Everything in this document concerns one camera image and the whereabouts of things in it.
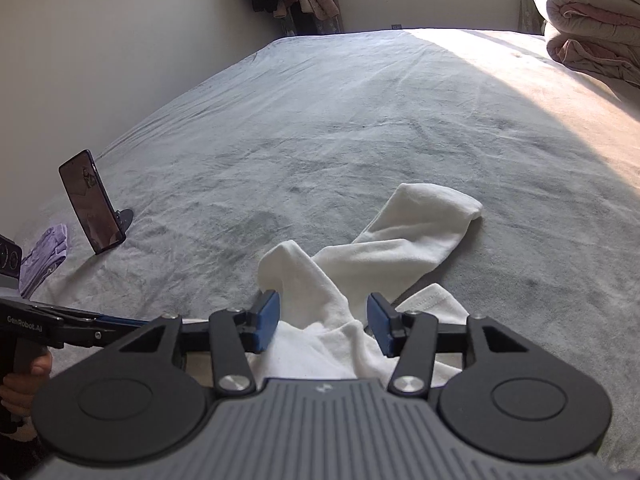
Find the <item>person's left hand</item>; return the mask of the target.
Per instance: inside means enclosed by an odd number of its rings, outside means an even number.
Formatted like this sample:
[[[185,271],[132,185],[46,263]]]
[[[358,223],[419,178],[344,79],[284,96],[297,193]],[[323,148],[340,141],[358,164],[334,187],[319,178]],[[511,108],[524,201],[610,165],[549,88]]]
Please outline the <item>person's left hand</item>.
[[[36,393],[50,377],[52,364],[52,354],[46,350],[32,360],[28,373],[6,375],[0,388],[1,404],[12,415],[29,417]]]

